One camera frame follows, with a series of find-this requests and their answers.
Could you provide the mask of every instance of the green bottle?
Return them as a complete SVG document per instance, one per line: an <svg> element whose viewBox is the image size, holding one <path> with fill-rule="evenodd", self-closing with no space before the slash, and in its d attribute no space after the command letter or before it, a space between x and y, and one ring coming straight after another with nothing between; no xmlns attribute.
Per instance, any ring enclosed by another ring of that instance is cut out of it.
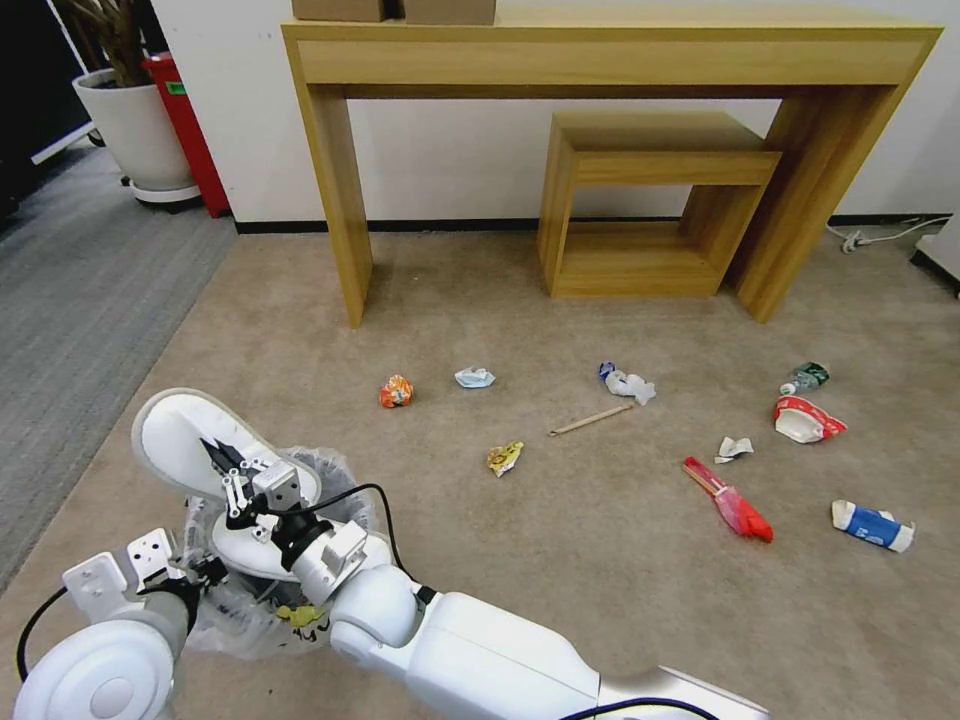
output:
<svg viewBox="0 0 960 720"><path fill-rule="evenodd" d="M800 395L816 390L830 379L830 373L823 365L804 363L793 371L793 378L780 386L781 395Z"/></svg>

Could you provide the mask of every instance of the red trash bin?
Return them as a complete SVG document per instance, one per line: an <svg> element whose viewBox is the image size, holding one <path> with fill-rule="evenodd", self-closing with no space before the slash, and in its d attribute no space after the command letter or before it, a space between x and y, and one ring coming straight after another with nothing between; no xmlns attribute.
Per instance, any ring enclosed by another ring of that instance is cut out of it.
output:
<svg viewBox="0 0 960 720"><path fill-rule="evenodd" d="M193 107L187 98L187 91L180 80L180 73L173 62L173 56L159 53L143 61L143 66L153 77L153 81L160 90L160 99L167 109L167 115L173 122L173 129L180 138L183 154L187 156L187 163L193 173L193 179L203 195L203 204L207 206L210 217L220 217L230 211L230 202L223 190L217 168L210 157L210 150L203 139L197 116L193 114Z"/></svg>

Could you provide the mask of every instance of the power cord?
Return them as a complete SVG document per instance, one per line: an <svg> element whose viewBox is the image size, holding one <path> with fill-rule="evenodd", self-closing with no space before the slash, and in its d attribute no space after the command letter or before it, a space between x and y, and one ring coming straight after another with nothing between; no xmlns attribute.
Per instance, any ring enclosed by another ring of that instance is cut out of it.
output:
<svg viewBox="0 0 960 720"><path fill-rule="evenodd" d="M672 700L670 698L633 698L632 700L621 700L620 702L610 703L609 705L598 705L595 708L587 708L572 715L567 715L560 720L588 720L598 715L616 712L617 710L626 710L632 707L672 707L678 710L686 710L691 715L696 715L703 720L720 720L713 713L708 713L703 708L684 702L683 700Z"/></svg>
<svg viewBox="0 0 960 720"><path fill-rule="evenodd" d="M20 632L20 641L17 643L17 672L20 673L20 682L24 682L27 679L27 675L30 674L30 671L27 669L27 641L30 639L30 633L33 632L34 626L40 621L43 614L50 609L50 606L66 594L67 589L65 587L57 590L53 595L48 597L40 607L33 611L33 615L27 620L27 624L23 626L23 630Z"/></svg>
<svg viewBox="0 0 960 720"><path fill-rule="evenodd" d="M351 495L356 495L358 492L363 492L364 490L376 490L380 495L380 500L383 501L383 511L384 515L387 516L387 535L390 540L390 549L393 552L393 561L397 564L397 567L403 570L407 576L417 582L414 579L413 575L410 574L410 571L407 570L403 565L403 561L400 559L400 550L397 548L397 537L393 531L393 513L390 512L390 502L387 500L387 494L384 492L383 488L377 485L376 483L363 483L362 485L357 485L355 488L350 488L349 490L335 495L329 500L324 500L319 502L316 505L310 505L305 508L297 508L295 510L265 510L265 515L275 515L277 517L290 517L291 515L306 515L308 513L315 513L324 508L328 508L331 505L336 505L341 500L346 500Z"/></svg>
<svg viewBox="0 0 960 720"><path fill-rule="evenodd" d="M878 243L878 242L886 242L887 240L897 240L899 238L902 238L904 235L909 235L914 230L919 230L922 227L927 227L927 225L933 225L935 223L945 223L947 220L949 220L949 218L947 217L939 217L939 218L933 218L932 220L925 220L922 223L911 225L906 230L904 230L903 232L899 232L896 235L887 235L885 237L878 237L878 238L867 237L866 235L863 234L862 230L854 230L852 233L848 235L846 233L840 232L839 230L837 230L835 227L832 227L831 225L827 225L827 232L830 232L833 235L836 235L838 238L841 238L843 240L843 243L840 245L840 250L844 254L849 255L850 253L854 252L857 248L865 247L867 245L873 245L874 243Z"/></svg>

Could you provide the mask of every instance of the gray carpet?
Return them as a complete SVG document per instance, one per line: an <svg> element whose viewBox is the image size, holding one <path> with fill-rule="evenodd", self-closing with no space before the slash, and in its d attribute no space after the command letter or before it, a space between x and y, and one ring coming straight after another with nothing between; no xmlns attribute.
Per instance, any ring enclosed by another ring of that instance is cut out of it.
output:
<svg viewBox="0 0 960 720"><path fill-rule="evenodd" d="M66 152L0 225L0 590L236 235L141 206L106 150Z"/></svg>

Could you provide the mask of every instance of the potted plant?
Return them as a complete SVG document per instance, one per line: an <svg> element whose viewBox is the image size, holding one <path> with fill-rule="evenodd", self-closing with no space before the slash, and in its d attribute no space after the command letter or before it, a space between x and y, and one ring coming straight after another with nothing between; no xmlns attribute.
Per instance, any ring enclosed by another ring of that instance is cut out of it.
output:
<svg viewBox="0 0 960 720"><path fill-rule="evenodd" d="M179 202L199 195L146 59L134 0L55 0L100 44L110 67L73 81L110 154L145 202Z"/></svg>

